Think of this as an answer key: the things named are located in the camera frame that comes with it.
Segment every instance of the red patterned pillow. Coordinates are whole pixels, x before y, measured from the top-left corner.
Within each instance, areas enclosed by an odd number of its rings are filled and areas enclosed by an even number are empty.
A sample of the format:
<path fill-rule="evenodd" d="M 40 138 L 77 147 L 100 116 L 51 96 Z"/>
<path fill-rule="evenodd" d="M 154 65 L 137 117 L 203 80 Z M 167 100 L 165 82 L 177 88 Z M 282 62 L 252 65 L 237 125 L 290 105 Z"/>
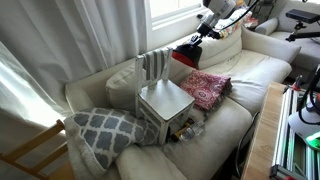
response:
<path fill-rule="evenodd" d="M 193 70 L 184 79 L 180 88 L 195 98 L 195 106 L 203 110 L 213 110 L 231 92 L 230 77 L 212 75 Z"/>

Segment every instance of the curtain fold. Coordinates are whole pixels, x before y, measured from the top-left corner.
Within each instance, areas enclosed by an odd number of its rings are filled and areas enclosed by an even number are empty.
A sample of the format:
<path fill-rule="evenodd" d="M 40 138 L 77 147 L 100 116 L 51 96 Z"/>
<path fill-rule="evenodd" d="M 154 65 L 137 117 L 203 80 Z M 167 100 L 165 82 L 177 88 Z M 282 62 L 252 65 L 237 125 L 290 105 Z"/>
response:
<path fill-rule="evenodd" d="M 146 20 L 145 0 L 1 0 L 0 41 L 30 88 L 69 116 L 65 84 L 146 52 Z"/>

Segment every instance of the gray and white pillow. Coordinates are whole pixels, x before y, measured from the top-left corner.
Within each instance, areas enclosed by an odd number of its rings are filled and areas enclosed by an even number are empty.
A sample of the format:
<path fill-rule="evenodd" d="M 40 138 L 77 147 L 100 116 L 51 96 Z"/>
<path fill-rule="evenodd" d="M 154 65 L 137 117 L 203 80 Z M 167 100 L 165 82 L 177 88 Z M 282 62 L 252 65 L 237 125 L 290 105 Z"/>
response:
<path fill-rule="evenodd" d="M 111 163 L 130 144 L 157 144 L 159 134 L 148 121 L 117 109 L 86 109 L 66 118 L 64 123 L 67 142 L 75 142 L 72 144 L 77 148 L 72 149 L 80 151 L 83 163 L 93 174 L 97 169 L 102 170 L 99 174 L 107 172 Z"/>

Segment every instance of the wooden chair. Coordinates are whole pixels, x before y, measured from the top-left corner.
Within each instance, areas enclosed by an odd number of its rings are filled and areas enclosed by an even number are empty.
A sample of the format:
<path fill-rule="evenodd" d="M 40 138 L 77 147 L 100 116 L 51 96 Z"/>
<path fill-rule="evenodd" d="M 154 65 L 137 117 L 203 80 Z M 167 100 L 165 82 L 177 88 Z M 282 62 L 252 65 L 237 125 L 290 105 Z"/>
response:
<path fill-rule="evenodd" d="M 194 98 L 168 79 L 172 48 L 150 51 L 136 58 L 136 117 L 142 116 L 159 130 L 159 144 L 166 140 L 169 123 L 185 121 Z"/>
<path fill-rule="evenodd" d="M 22 156 L 25 156 L 31 150 L 40 146 L 41 144 L 43 144 L 53 136 L 57 135 L 62 130 L 64 130 L 64 124 L 61 120 L 57 120 L 55 125 L 40 132 L 33 139 L 20 145 L 19 147 L 15 148 L 11 152 L 8 152 L 6 154 L 0 153 L 0 160 L 3 160 L 6 163 L 16 168 L 19 168 L 22 171 L 30 175 L 33 175 L 39 179 L 57 179 L 57 180 L 70 179 L 72 180 L 74 179 L 74 176 L 73 176 L 73 171 L 69 162 L 66 162 L 65 164 L 63 164 L 61 167 L 59 167 L 57 170 L 55 170 L 53 173 L 49 175 L 41 172 L 42 169 L 47 167 L 49 164 L 51 164 L 53 161 L 55 161 L 57 158 L 59 158 L 61 155 L 63 155 L 68 151 L 66 142 L 60 145 L 59 147 L 57 147 L 56 149 L 54 149 L 50 154 L 48 154 L 47 157 L 45 157 L 43 160 L 38 162 L 33 167 L 28 167 L 17 162 L 19 158 L 21 158 Z"/>

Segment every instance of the white couch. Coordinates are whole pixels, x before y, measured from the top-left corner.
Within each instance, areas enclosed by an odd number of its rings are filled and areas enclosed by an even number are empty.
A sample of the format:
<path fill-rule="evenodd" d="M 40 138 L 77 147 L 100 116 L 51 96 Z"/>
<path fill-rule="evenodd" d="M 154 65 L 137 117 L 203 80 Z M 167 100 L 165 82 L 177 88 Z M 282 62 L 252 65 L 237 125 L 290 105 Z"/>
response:
<path fill-rule="evenodd" d="M 174 42 L 175 47 L 188 37 Z M 231 77 L 233 92 L 209 115 L 205 132 L 188 142 L 163 147 L 131 145 L 115 160 L 106 179 L 208 180 L 223 165 L 260 110 L 268 84 L 282 82 L 291 71 L 289 63 L 300 46 L 239 28 L 226 39 L 204 38 L 200 70 Z M 125 61 L 66 85 L 66 97 L 74 112 L 90 108 L 115 108 L 107 99 L 106 81 L 134 63 Z M 193 69 L 172 60 L 170 79 L 179 84 Z M 193 118 L 203 118 L 193 110 Z M 77 163 L 70 154 L 71 163 Z M 85 166 L 75 169 L 80 179 L 92 179 Z"/>
<path fill-rule="evenodd" d="M 297 23 L 296 20 L 286 17 L 286 13 L 292 9 L 320 14 L 320 4 L 291 0 L 285 4 L 278 17 L 260 24 L 256 27 L 255 32 L 285 41 L 294 31 Z M 320 32 L 320 26 L 316 22 L 303 24 L 307 27 L 299 30 L 298 33 Z M 303 79 L 306 80 L 310 71 L 320 64 L 320 44 L 310 38 L 296 39 L 291 43 L 300 45 L 301 51 L 291 63 L 292 72 L 289 77 L 296 78 L 298 75 L 302 75 Z"/>

